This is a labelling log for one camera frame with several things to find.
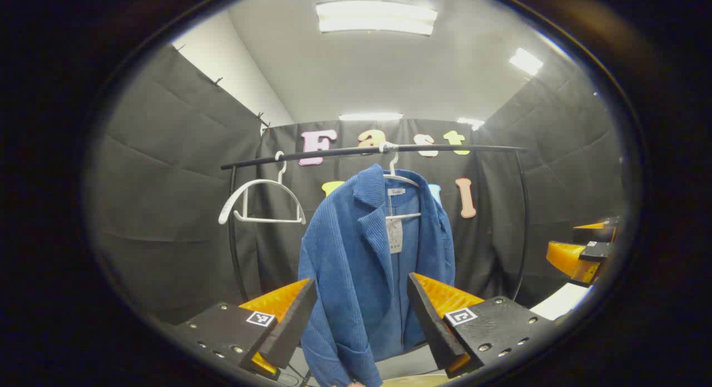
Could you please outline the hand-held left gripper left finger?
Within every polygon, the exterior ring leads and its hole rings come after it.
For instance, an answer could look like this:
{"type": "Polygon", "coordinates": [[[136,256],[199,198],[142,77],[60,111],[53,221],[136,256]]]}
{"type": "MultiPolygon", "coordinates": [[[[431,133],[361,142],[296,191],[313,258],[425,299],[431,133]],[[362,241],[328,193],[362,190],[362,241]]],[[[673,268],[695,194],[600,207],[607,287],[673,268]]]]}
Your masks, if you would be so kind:
{"type": "Polygon", "coordinates": [[[167,334],[194,359],[236,382],[275,382],[300,345],[317,301],[306,278],[242,304],[219,302],[167,334]]]}

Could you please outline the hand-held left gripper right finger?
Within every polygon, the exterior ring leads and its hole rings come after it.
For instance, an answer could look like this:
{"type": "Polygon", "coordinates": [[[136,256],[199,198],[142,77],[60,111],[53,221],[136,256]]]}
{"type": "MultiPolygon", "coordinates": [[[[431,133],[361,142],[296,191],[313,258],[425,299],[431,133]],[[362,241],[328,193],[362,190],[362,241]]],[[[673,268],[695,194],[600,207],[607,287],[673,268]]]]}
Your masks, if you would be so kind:
{"type": "Polygon", "coordinates": [[[407,291],[438,369],[449,379],[494,368],[555,325],[506,297],[481,299],[415,272],[407,291]]]}

